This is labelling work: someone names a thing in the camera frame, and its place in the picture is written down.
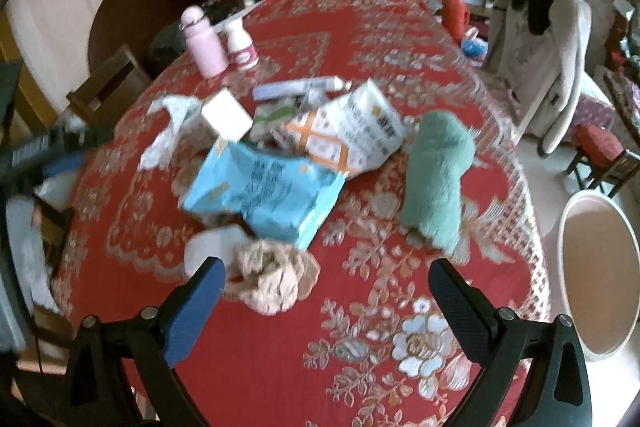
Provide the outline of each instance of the metal screw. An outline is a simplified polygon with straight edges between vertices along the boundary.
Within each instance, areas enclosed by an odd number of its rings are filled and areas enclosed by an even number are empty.
[[[82,321],[82,326],[85,328],[91,328],[95,324],[95,317],[93,315],[89,315],[85,317]]]
[[[158,315],[158,308],[154,306],[147,306],[140,312],[140,316],[146,321],[156,318],[156,315]]]
[[[570,328],[574,325],[574,322],[571,320],[569,315],[560,314],[558,315],[558,322],[562,324],[565,328]]]
[[[512,321],[514,318],[516,318],[515,312],[507,306],[505,306],[504,308],[500,308],[498,310],[498,315],[500,315],[500,317],[504,318],[504,320],[506,321]]]

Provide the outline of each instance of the bottle label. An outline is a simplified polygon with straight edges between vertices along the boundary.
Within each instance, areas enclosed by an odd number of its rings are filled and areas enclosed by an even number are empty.
[[[252,44],[244,50],[239,50],[230,54],[231,60],[237,66],[245,66],[251,64],[258,58],[258,52],[255,50],[255,46]]]

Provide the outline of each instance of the red stool cushion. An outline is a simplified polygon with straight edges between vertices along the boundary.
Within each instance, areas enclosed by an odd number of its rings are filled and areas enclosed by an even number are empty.
[[[616,135],[596,125],[577,125],[574,139],[596,167],[609,166],[625,150]]]

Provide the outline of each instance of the white cube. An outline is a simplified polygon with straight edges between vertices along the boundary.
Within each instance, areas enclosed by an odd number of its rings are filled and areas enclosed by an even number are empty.
[[[200,114],[218,136],[233,142],[247,134],[254,124],[226,87],[204,101]]]

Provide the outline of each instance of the trash bin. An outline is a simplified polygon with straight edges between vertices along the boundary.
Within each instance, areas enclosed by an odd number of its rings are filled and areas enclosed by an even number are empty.
[[[638,242],[610,198],[582,190],[544,238],[552,317],[573,317],[588,362],[629,340],[640,309]]]

